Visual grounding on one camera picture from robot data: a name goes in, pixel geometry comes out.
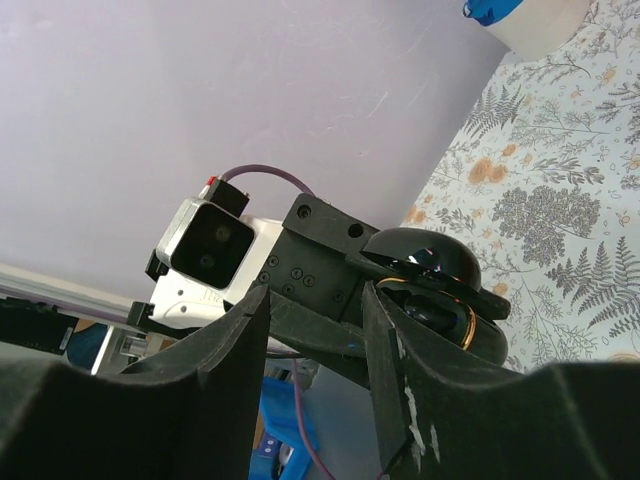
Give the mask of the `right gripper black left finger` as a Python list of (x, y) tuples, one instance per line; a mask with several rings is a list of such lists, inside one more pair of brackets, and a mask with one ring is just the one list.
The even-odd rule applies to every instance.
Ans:
[(5, 479), (244, 479), (270, 322), (258, 287), (220, 319), (118, 374), (1, 364)]

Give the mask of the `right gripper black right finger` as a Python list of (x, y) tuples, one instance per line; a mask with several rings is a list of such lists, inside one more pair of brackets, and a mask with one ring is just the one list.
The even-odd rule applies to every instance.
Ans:
[(364, 336), (382, 471), (392, 479), (635, 479), (639, 366), (495, 366), (367, 285)]

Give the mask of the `glossy black gold-trimmed case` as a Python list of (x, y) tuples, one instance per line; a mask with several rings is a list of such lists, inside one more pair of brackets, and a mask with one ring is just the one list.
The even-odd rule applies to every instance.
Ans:
[[(361, 254), (394, 272), (411, 276), (441, 273), (476, 291), (484, 288), (479, 261), (474, 253), (462, 242), (443, 233), (408, 227), (380, 231), (371, 236)], [(454, 330), (437, 334), (491, 364), (504, 364), (508, 354), (507, 340), (497, 325), (503, 320), (484, 319), (454, 294), (412, 285), (407, 280), (385, 278), (377, 281), (376, 288), (399, 306), (406, 316), (402, 301), (409, 295), (444, 293), (450, 296), (460, 307), (463, 321)]]

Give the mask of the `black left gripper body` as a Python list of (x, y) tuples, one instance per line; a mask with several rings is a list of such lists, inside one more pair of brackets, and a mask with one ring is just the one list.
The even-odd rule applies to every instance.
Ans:
[(324, 200), (297, 196), (259, 282), (337, 322), (362, 323), (361, 295), (375, 266), (361, 255), (379, 230)]

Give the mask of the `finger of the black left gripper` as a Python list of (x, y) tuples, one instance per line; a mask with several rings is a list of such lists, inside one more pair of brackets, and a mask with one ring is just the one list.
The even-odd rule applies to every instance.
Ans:
[(398, 273), (367, 260), (364, 256), (347, 255), (346, 264), (370, 279), (381, 281), (385, 278), (399, 278), (410, 284), (431, 290), (444, 290), (464, 300), (481, 317), (487, 320), (506, 320), (511, 314), (511, 303), (484, 288), (478, 291), (464, 283), (441, 273), (411, 276), (409, 273)]
[(270, 334), (301, 355), (365, 389), (370, 388), (362, 330), (270, 293)]

